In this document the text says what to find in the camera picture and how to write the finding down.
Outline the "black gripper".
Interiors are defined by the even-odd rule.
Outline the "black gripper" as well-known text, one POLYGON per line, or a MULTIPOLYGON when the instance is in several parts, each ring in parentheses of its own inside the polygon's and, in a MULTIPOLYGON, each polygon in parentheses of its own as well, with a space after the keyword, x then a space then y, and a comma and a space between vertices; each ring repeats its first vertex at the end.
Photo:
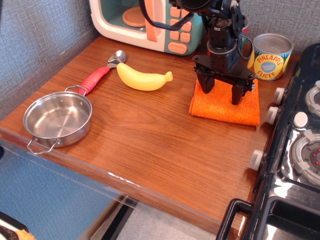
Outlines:
POLYGON ((233 85, 232 104, 238 105, 246 92, 255 88, 254 74, 243 65, 241 57, 237 43, 224 49, 207 44, 206 55, 195 55, 192 58, 202 91, 208 94, 218 79, 233 85))

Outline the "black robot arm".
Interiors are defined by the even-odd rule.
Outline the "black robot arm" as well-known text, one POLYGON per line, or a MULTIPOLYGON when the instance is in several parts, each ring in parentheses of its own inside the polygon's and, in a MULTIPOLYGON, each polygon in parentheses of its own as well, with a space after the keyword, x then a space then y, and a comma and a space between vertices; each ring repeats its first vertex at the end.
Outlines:
POLYGON ((206 55, 196 55, 194 70, 202 91, 208 94, 219 80, 232 86, 232 104, 255 87, 255 75, 242 60, 246 17, 238 0, 171 0, 172 6, 198 14, 208 33, 206 55))

